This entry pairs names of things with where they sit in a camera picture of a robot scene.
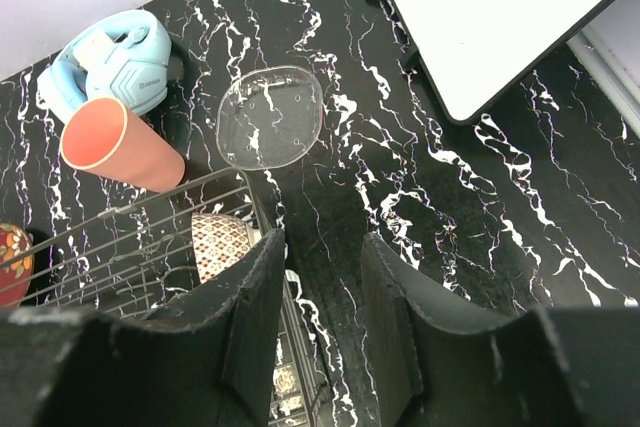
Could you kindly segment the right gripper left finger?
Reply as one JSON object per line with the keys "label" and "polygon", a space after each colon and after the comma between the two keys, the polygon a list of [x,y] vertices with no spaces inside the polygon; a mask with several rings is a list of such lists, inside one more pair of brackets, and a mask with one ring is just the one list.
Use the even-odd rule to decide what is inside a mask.
{"label": "right gripper left finger", "polygon": [[1,312],[5,426],[264,426],[285,235],[146,319],[66,307]]}

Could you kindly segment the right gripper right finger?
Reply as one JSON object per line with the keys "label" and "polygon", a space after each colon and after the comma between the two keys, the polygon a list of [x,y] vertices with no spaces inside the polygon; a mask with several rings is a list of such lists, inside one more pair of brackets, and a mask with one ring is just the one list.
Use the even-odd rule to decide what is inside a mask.
{"label": "right gripper right finger", "polygon": [[363,240],[370,361],[385,426],[635,426],[639,312],[536,307],[508,318]]}

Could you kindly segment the wire dish rack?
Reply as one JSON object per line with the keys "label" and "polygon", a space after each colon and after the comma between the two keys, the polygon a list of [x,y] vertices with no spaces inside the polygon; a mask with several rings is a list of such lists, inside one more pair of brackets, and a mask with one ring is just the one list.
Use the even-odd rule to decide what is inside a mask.
{"label": "wire dish rack", "polygon": [[[223,169],[171,192],[118,200],[64,202],[53,192],[30,204],[19,194],[1,223],[24,229],[34,256],[29,290],[16,307],[66,307],[146,319],[154,310],[204,284],[192,247],[191,217],[237,217],[262,237],[278,229],[241,172]],[[294,300],[285,267],[268,422],[264,426],[327,426],[326,370],[313,357],[308,323]]]}

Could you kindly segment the brown patterned ceramic bowl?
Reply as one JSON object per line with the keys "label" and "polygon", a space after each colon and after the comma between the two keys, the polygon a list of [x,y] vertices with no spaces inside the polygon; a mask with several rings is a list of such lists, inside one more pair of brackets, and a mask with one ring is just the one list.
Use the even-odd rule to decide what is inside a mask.
{"label": "brown patterned ceramic bowl", "polygon": [[191,217],[191,237],[199,280],[205,283],[242,259],[262,234],[237,217],[201,213]]}

